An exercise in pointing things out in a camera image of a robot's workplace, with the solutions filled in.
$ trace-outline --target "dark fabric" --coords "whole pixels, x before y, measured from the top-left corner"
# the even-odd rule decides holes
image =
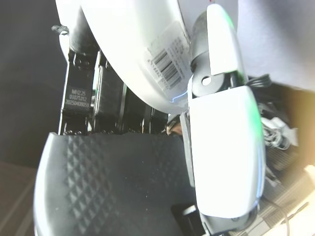
[[[66,61],[54,0],[0,1],[0,160],[38,165],[59,123]]]

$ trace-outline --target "wooden floor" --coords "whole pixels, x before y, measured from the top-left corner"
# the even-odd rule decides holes
[[[0,162],[0,236],[34,236],[36,169]]]

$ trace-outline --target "black padding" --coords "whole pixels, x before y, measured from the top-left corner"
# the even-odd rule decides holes
[[[195,202],[177,137],[51,133],[36,178],[38,236],[180,236],[171,206]]]

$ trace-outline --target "black textured panel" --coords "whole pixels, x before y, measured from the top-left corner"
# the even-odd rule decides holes
[[[35,224],[38,236],[180,236],[171,206],[194,201],[177,137],[50,134]]]

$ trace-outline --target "screw hole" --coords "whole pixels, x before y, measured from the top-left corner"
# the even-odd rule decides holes
[[[205,76],[205,77],[203,77],[201,82],[202,82],[203,86],[207,86],[207,85],[209,85],[211,83],[211,77]]]

